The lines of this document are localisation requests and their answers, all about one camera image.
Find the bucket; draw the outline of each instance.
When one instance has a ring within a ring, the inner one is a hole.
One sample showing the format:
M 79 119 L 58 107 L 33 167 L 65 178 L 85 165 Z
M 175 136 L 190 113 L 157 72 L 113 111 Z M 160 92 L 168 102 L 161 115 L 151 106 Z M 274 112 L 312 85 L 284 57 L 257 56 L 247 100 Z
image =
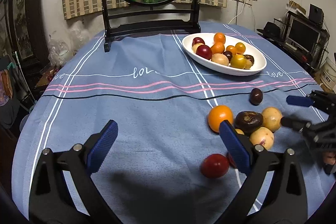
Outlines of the bucket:
M 329 57 L 327 57 L 327 61 L 323 66 L 320 79 L 321 82 L 330 90 L 332 90 L 336 84 L 336 66 Z

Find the oval white bowl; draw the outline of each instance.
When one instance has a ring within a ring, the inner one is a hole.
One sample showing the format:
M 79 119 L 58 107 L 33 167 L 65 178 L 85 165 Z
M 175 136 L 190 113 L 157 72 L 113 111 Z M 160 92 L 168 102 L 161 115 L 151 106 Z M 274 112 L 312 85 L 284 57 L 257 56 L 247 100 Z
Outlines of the oval white bowl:
M 201 65 L 203 65 L 203 66 L 205 66 L 209 69 L 212 69 L 212 70 L 215 70 L 215 71 L 218 71 L 218 72 L 221 72 L 221 73 L 225 73 L 225 74 L 228 74 L 228 75 L 237 75 L 237 76 L 254 75 L 254 74 L 262 71 L 266 67 L 266 65 L 267 65 L 266 58 L 257 48 L 255 48 L 252 45 L 244 42 L 243 40 L 240 40 L 240 39 L 235 38 L 235 37 L 230 37 L 228 35 L 225 36 L 226 37 L 225 48 L 229 45 L 234 46 L 238 42 L 241 42 L 246 47 L 246 51 L 244 52 L 244 54 L 250 54 L 254 57 L 254 64 L 250 69 L 236 69 L 236 68 L 231 68 L 229 66 L 220 65 L 220 64 L 217 64 L 217 63 L 212 62 L 210 60 L 207 60 L 203 57 L 200 57 L 193 52 L 192 43 L 193 43 L 193 39 L 195 37 L 202 38 L 204 40 L 205 44 L 207 46 L 211 47 L 214 44 L 214 42 L 213 42 L 214 35 L 215 35 L 215 33 L 207 33 L 207 32 L 190 34 L 190 35 L 186 36 L 185 38 L 183 38 L 183 40 L 182 40 L 183 48 L 186 51 L 186 53 L 192 59 L 194 59 L 196 62 L 200 63 Z

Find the orange fruit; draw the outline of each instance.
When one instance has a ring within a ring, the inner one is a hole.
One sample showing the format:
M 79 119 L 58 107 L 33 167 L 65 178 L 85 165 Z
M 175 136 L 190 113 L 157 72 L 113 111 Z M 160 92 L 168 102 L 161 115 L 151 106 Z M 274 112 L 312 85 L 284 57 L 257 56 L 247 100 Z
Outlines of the orange fruit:
M 226 40 L 225 35 L 222 32 L 216 33 L 215 36 L 213 37 L 213 41 L 215 43 L 221 42 L 221 43 L 225 44 L 225 40 Z
M 237 48 L 235 46 L 232 46 L 232 45 L 227 46 L 225 50 L 232 52 L 232 55 L 236 55 L 237 52 L 238 52 Z
M 214 132 L 219 133 L 219 125 L 224 120 L 228 120 L 229 123 L 233 124 L 233 113 L 228 106 L 219 105 L 210 110 L 208 124 Z
M 241 42 L 238 42 L 236 44 L 236 49 L 237 49 L 237 53 L 239 53 L 239 54 L 243 54 L 246 51 L 245 45 Z
M 212 47 L 211 47 L 212 54 L 223 53 L 224 50 L 225 50 L 225 46 L 221 42 L 217 42 L 214 45 L 212 45 Z

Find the black speaker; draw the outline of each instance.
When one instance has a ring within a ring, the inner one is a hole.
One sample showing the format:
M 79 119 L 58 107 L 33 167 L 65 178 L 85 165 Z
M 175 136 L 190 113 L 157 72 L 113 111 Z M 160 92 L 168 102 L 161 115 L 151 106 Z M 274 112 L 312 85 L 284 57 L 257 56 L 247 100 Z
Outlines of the black speaker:
M 324 19 L 324 13 L 322 9 L 311 4 L 309 9 L 309 20 L 316 24 L 322 25 L 323 19 Z

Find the blue textured pad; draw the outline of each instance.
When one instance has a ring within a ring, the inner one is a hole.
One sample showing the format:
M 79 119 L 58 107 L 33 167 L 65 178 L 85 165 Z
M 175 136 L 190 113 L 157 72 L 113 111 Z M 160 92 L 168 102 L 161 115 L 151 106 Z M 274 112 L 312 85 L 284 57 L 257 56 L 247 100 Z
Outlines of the blue textured pad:
M 239 141 L 237 133 L 226 122 L 221 122 L 219 135 L 235 161 L 238 170 L 248 175 L 251 172 L 250 155 Z
M 305 107 L 310 107 L 314 103 L 314 101 L 309 97 L 292 96 L 292 95 L 287 96 L 286 102 L 289 105 L 305 106 Z
M 87 170 L 90 174 L 99 170 L 107 153 L 118 136 L 118 124 L 113 121 L 103 129 L 102 135 L 87 156 Z

